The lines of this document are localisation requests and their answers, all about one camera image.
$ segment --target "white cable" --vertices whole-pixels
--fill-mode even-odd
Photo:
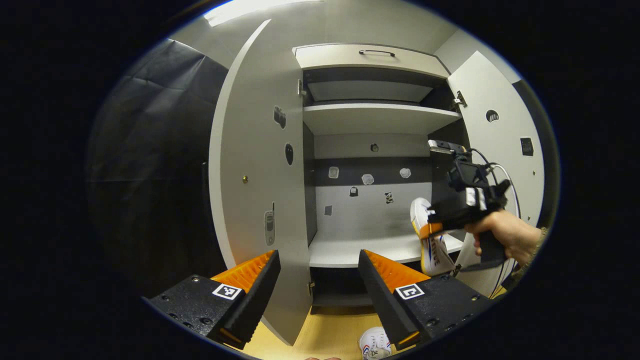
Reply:
[[[500,168],[500,170],[502,170],[504,175],[507,177],[507,180],[509,180],[509,182],[511,183],[511,192],[513,192],[513,200],[516,202],[516,216],[520,218],[520,211],[518,210],[520,208],[520,203],[518,202],[518,197],[516,196],[516,187],[513,185],[513,181],[509,177],[509,173],[507,173],[507,170],[504,167],[502,167],[502,165],[499,165],[499,164],[493,164],[492,169],[493,168]]]

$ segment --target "drawer handle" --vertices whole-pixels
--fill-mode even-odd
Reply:
[[[374,53],[385,53],[385,54],[389,54],[389,55],[391,55],[391,57],[392,57],[392,58],[395,58],[395,57],[396,57],[396,54],[392,53],[391,51],[382,51],[382,50],[360,50],[360,51],[358,52],[358,54],[360,54],[360,55],[364,55],[364,52],[365,52],[365,51],[372,51],[372,52],[374,52]]]

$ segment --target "handle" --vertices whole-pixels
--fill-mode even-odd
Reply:
[[[460,272],[495,268],[507,261],[507,257],[504,255],[504,247],[490,230],[480,233],[480,247],[482,248],[480,263],[463,267]]]
[[[372,52],[372,53],[385,53],[385,54],[389,54],[389,55],[391,55],[391,57],[392,57],[392,58],[395,58],[395,57],[396,57],[396,54],[392,53],[391,51],[382,51],[382,50],[360,50],[360,51],[358,52],[358,54],[360,54],[360,55],[364,55],[364,52],[365,52],[365,51],[370,51],[370,52]]]

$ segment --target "finger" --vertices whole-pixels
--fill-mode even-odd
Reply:
[[[484,219],[474,223],[465,225],[465,230],[468,233],[479,234],[483,233],[487,230],[490,230],[493,227],[493,214],[484,217]]]

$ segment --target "shoe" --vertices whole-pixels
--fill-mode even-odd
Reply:
[[[428,209],[430,206],[431,203],[423,197],[419,197],[411,203],[411,225],[418,236],[420,236],[420,229],[429,222]],[[421,239],[420,246],[422,247],[420,251],[420,267],[425,275],[434,277],[456,268],[447,253],[447,245],[444,243],[443,236]]]
[[[362,351],[362,360],[378,360],[391,356],[391,342],[382,326],[365,331],[358,345]]]

